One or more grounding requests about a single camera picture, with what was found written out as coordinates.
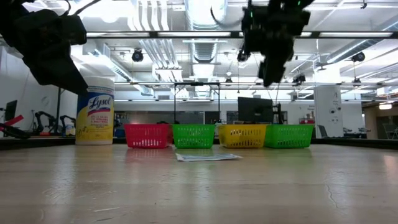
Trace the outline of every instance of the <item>white pillar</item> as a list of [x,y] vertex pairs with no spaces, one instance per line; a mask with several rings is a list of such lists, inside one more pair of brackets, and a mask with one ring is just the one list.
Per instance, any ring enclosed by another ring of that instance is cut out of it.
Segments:
[[314,89],[314,99],[317,138],[322,138],[319,125],[325,127],[328,137],[342,137],[344,132],[340,86],[317,86]]

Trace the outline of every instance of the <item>plastic basket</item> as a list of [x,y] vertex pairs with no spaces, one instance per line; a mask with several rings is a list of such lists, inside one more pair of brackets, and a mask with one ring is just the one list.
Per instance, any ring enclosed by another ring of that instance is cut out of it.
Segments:
[[132,148],[162,149],[172,144],[169,124],[125,124],[127,146]]
[[266,124],[226,124],[218,127],[220,144],[228,148],[256,148],[264,145]]
[[173,124],[175,147],[209,149],[213,146],[214,130],[214,124]]
[[304,148],[311,144],[313,125],[268,125],[266,147],[272,148]]

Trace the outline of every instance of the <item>black monitor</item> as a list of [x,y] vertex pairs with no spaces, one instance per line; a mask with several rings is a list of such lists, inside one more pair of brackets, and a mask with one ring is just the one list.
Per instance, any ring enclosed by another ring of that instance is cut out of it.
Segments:
[[9,121],[15,118],[15,112],[17,110],[17,100],[7,103],[6,112],[4,113],[4,120]]
[[238,97],[238,119],[254,123],[273,123],[272,100]]

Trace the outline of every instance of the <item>desk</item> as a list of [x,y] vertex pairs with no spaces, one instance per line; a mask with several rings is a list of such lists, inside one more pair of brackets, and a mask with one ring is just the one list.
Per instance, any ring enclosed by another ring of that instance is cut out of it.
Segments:
[[347,138],[360,138],[360,139],[366,139],[366,133],[344,133],[344,137]]
[[213,149],[244,158],[177,162],[171,148],[124,144],[0,151],[2,223],[396,223],[397,151]]

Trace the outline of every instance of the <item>robotic arm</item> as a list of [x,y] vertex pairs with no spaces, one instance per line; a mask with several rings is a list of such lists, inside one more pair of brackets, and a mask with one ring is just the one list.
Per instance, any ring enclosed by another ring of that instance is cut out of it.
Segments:
[[76,127],[75,126],[75,124],[76,124],[76,119],[75,118],[71,118],[71,117],[69,117],[67,115],[63,115],[63,116],[60,117],[60,120],[61,120],[61,123],[62,123],[62,133],[65,133],[65,131],[67,129],[67,126],[65,125],[65,118],[70,119],[70,121],[73,123],[73,127]]
[[[238,53],[239,62],[246,61],[252,52],[260,52],[265,60],[259,66],[258,77],[264,86],[279,83],[285,72],[285,62],[293,57],[294,39],[301,35],[310,20],[310,13],[303,9],[314,0],[270,0],[268,6],[255,6],[252,0],[243,8],[241,29],[243,46]],[[221,27],[226,25],[217,21]]]
[[44,115],[46,117],[48,117],[49,119],[49,125],[48,127],[50,128],[49,132],[51,132],[55,127],[55,123],[57,121],[57,119],[55,119],[54,116],[52,116],[51,114],[48,114],[44,111],[39,111],[35,113],[35,117],[37,120],[37,129],[35,130],[37,133],[41,133],[44,130],[43,124],[42,124],[42,120],[41,120],[41,116]]
[[[35,0],[0,2],[0,34],[22,55],[40,85],[55,85],[84,95],[87,84],[70,58],[70,46],[87,42],[86,29],[78,16],[68,11],[58,16],[43,9],[29,12],[22,4]],[[94,0],[86,7],[100,0]]]

